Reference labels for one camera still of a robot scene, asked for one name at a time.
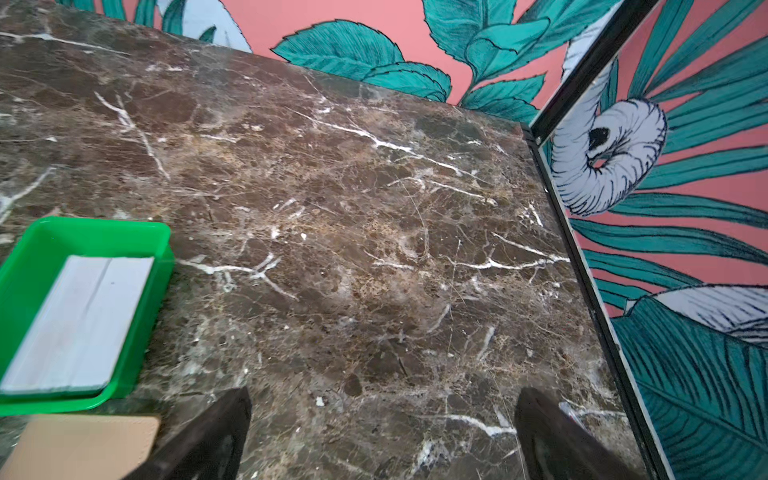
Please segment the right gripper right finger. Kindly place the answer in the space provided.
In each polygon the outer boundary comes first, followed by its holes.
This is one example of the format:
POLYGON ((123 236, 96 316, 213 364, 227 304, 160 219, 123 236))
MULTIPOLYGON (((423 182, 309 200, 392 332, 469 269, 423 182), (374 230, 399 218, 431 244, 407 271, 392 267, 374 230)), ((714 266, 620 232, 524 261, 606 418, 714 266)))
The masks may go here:
POLYGON ((520 391, 514 425, 531 479, 641 477, 536 388, 520 391))

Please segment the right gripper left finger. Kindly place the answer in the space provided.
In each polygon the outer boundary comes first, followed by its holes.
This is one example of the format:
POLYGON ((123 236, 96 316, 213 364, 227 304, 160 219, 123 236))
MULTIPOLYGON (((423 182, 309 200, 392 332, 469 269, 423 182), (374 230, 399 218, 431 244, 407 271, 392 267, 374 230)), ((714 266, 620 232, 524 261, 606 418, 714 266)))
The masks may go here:
POLYGON ((230 389, 126 477, 235 479, 251 416, 248 389, 230 389))

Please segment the pink leather card holder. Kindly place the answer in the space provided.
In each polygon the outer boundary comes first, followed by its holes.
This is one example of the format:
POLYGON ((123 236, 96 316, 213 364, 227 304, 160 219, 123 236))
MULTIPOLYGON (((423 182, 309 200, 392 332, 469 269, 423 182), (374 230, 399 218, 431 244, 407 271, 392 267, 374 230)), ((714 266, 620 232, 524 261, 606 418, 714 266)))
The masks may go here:
POLYGON ((3 479, 121 479, 148 459, 154 416, 38 415, 9 458, 3 479))

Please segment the green plastic tray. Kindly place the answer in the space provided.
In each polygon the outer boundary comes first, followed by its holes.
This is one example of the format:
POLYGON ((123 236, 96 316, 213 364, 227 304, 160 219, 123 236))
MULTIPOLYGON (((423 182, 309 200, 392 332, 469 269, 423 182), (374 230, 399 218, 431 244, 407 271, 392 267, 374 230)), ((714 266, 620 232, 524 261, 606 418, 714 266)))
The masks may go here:
POLYGON ((163 223, 46 217, 1 267, 1 414, 83 411, 137 382, 175 258, 163 223))

